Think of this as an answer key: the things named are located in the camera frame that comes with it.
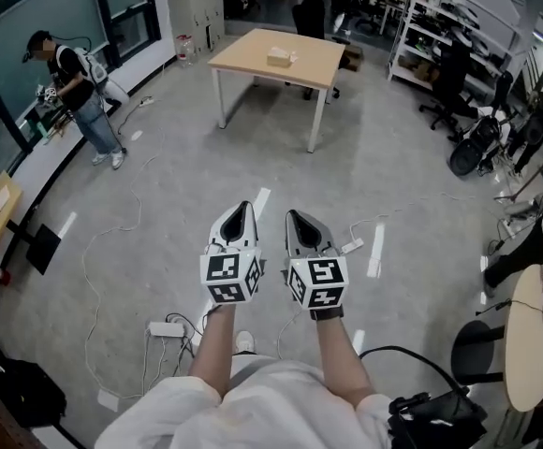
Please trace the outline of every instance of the ceiling light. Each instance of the ceiling light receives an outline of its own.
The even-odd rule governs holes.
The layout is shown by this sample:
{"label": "ceiling light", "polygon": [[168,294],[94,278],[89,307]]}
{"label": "ceiling light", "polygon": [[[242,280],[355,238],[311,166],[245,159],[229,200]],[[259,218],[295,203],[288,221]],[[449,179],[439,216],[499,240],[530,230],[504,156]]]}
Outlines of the ceiling light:
{"label": "ceiling light", "polygon": [[534,32],[534,36],[543,43],[543,36],[538,32]]}

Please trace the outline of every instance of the black bag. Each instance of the black bag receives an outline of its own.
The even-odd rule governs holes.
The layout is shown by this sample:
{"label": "black bag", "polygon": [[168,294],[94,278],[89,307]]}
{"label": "black bag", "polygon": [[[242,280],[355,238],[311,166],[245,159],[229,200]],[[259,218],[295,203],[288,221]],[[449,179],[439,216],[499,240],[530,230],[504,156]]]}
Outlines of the black bag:
{"label": "black bag", "polygon": [[58,424],[66,395],[38,364],[0,356],[0,399],[21,427]]}

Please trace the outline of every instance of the white sleeve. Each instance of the white sleeve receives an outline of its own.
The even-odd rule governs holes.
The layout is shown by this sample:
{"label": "white sleeve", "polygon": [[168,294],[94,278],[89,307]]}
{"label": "white sleeve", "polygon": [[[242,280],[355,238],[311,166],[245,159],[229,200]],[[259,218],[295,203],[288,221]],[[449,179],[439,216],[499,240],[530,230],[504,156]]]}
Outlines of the white sleeve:
{"label": "white sleeve", "polygon": [[374,449],[389,449],[391,447],[388,434],[388,419],[390,399],[382,394],[372,394],[359,403],[357,417],[363,430],[371,441],[375,442]]}
{"label": "white sleeve", "polygon": [[164,379],[105,429],[95,449],[151,449],[187,419],[221,401],[200,378]]}

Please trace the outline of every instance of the man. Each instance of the man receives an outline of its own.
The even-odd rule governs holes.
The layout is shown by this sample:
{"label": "man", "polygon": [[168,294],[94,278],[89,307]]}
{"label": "man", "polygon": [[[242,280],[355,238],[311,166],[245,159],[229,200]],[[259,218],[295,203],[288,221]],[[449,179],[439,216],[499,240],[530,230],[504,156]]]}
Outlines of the man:
{"label": "man", "polygon": [[[389,399],[375,393],[342,308],[312,311],[323,373],[253,355],[246,331],[237,338],[242,353],[232,357],[235,312],[226,305],[211,313],[188,376],[159,383],[105,430],[95,449],[389,449]],[[245,358],[250,364],[230,379]],[[173,437],[171,446],[158,444],[166,437]]]}
{"label": "man", "polygon": [[27,58],[36,58],[47,62],[57,87],[57,96],[72,112],[82,134],[96,149],[93,165],[98,165],[111,156],[111,165],[113,169],[117,169],[124,162],[124,153],[120,142],[111,131],[95,86],[85,78],[86,71],[76,52],[64,48],[58,57],[59,47],[49,32],[40,30],[28,40],[24,61]]}
{"label": "man", "polygon": [[[530,103],[528,105],[530,109],[533,109],[536,106],[538,97],[539,95],[537,92],[532,93],[532,95],[530,96]],[[513,141],[511,141],[511,144],[508,147],[506,154],[508,155],[509,159],[513,159],[515,152],[523,145],[523,143],[525,143],[525,132],[522,128],[521,131],[519,131],[517,135],[513,138]],[[517,160],[517,163],[513,168],[512,176],[519,177],[521,175],[521,171],[529,163],[532,156],[534,156],[534,154],[536,154],[536,152],[540,149],[542,143],[543,136],[538,142],[534,144],[530,144],[528,142],[525,150],[523,150],[523,153],[521,154],[519,160]]]}
{"label": "man", "polygon": [[538,218],[528,237],[510,254],[500,256],[484,271],[484,292],[494,297],[494,288],[511,274],[532,265],[543,265],[543,216]]}

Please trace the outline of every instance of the black t-shirt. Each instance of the black t-shirt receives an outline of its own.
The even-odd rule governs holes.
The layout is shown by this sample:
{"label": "black t-shirt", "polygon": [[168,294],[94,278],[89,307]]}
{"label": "black t-shirt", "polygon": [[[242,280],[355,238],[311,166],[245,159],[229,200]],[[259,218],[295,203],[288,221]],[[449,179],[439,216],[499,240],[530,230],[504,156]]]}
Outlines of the black t-shirt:
{"label": "black t-shirt", "polygon": [[[59,49],[59,45],[55,48],[55,55],[57,55],[57,49]],[[51,76],[56,82],[59,80],[62,86],[70,83],[79,71],[86,76],[78,55],[72,49],[62,50],[59,55],[59,64],[57,64],[57,56],[53,56],[53,59],[47,62]],[[62,100],[69,109],[76,111],[91,97],[94,88],[91,81],[83,80],[82,83],[67,92]]]}

